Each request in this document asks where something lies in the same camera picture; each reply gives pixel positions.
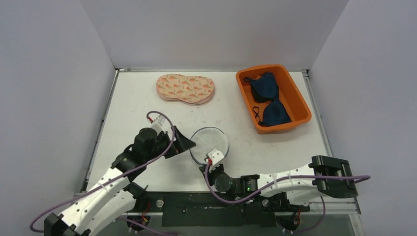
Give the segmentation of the navy blue bra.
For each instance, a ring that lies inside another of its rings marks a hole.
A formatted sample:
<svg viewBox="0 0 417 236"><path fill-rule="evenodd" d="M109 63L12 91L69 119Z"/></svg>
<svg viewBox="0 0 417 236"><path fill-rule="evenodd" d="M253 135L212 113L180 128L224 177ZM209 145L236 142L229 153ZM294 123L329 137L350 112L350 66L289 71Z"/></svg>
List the navy blue bra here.
<svg viewBox="0 0 417 236"><path fill-rule="evenodd" d="M260 126L270 127L291 122L291 118L279 98L279 86L272 72L261 74L258 79L245 77L250 84L251 94L256 103L268 103L259 116L260 107L252 107L255 120Z"/></svg>

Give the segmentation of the white mesh cylindrical laundry bag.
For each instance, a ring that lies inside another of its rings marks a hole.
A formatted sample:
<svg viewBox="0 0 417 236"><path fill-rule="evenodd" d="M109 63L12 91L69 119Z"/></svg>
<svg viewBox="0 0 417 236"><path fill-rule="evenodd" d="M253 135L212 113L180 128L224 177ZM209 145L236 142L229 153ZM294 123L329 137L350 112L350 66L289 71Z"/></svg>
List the white mesh cylindrical laundry bag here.
<svg viewBox="0 0 417 236"><path fill-rule="evenodd" d="M206 154L213 149L222 152L226 157L230 150L230 143L226 134L217 127L207 126L198 129L190 138L196 146L189 152L193 161L198 165L204 164Z"/></svg>

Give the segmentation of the pink carrot-print laundry bag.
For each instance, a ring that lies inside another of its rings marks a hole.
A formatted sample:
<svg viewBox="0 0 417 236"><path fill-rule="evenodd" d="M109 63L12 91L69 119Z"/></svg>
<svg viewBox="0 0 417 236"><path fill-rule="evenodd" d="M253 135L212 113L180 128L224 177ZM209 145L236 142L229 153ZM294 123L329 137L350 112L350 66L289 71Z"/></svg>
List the pink carrot-print laundry bag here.
<svg viewBox="0 0 417 236"><path fill-rule="evenodd" d="M156 91L162 99L167 101L201 105L214 96L215 84L208 77L171 73L158 78Z"/></svg>

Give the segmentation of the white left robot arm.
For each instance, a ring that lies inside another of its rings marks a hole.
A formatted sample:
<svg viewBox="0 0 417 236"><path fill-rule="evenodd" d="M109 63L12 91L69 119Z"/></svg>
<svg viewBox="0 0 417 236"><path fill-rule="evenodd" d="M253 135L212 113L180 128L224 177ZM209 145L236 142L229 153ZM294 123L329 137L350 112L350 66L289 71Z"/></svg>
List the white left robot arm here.
<svg viewBox="0 0 417 236"><path fill-rule="evenodd" d="M150 204L146 189L134 182L136 177L151 160L168 159L195 146L175 126L171 137L161 129L141 129L85 196L60 214L51 213L45 218L44 235L91 236L127 211L142 211Z"/></svg>

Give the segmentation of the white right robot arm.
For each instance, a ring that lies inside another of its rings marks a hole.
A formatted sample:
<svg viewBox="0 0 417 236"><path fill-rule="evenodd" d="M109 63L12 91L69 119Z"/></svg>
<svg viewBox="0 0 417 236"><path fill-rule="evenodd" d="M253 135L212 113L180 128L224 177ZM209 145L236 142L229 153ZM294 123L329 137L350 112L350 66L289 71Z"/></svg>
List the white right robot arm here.
<svg viewBox="0 0 417 236"><path fill-rule="evenodd" d="M276 195L279 207L285 211L295 206L307 206L311 199L329 196L347 199L358 196L350 163L344 159L316 155L311 162L286 172L246 175L232 178L222 164L213 166L210 158L199 166L210 192L227 204L240 204L255 199L270 199Z"/></svg>

